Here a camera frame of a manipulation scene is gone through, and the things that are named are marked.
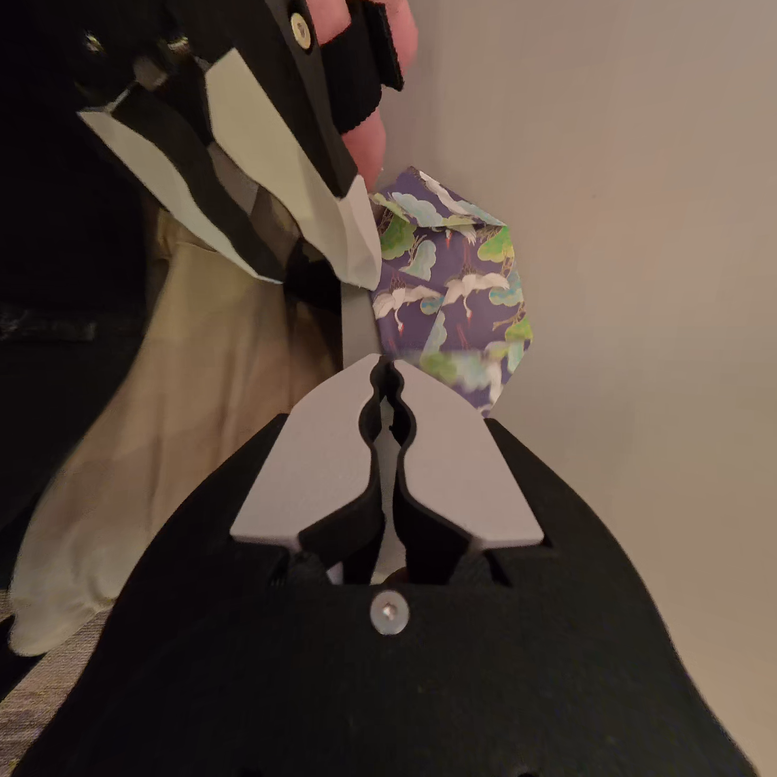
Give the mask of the purple crane-patterned origami paper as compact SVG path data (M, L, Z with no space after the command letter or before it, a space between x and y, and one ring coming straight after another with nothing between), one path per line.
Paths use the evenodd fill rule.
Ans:
M372 203L382 250L372 310L384 355L487 418L533 340L510 228L414 167Z

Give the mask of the beige trousers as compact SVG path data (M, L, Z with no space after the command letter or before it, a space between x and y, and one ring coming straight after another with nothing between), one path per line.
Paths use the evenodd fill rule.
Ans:
M154 253L167 272L138 355L25 532L9 592L17 655L109 609L188 495L342 366L339 313L250 278L164 211Z

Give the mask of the person's left hand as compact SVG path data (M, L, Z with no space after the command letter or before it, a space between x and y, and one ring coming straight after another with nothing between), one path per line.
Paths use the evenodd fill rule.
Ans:
M407 1L310 1L329 104L346 149L367 189L383 167L383 87L401 91L419 34Z

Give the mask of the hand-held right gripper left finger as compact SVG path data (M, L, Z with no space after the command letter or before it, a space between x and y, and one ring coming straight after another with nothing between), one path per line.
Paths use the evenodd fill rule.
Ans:
M334 584L367 584L385 516L378 454L385 362L326 380L285 417L234 520L241 542L316 556Z

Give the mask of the black clothing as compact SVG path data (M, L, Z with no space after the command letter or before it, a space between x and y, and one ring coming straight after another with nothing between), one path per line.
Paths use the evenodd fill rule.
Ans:
M136 185L74 113L2 114L2 590L49 482L118 390L147 318Z

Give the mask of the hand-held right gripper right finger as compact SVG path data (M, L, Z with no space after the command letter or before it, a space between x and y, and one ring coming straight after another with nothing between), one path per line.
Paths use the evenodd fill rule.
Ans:
M495 442L466 400L418 367L387 366L399 445L393 523L413 584L446 584L459 562L543 543L543 530Z

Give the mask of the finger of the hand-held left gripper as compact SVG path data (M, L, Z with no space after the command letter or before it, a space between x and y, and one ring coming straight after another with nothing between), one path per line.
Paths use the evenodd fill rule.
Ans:
M343 196L329 189L237 49L210 66L205 82L211 128L228 157L286 207L339 280L374 290L381 247L363 177L347 172Z
M249 276L282 285L286 270L251 219L260 186L174 108L126 89L79 118L184 228Z

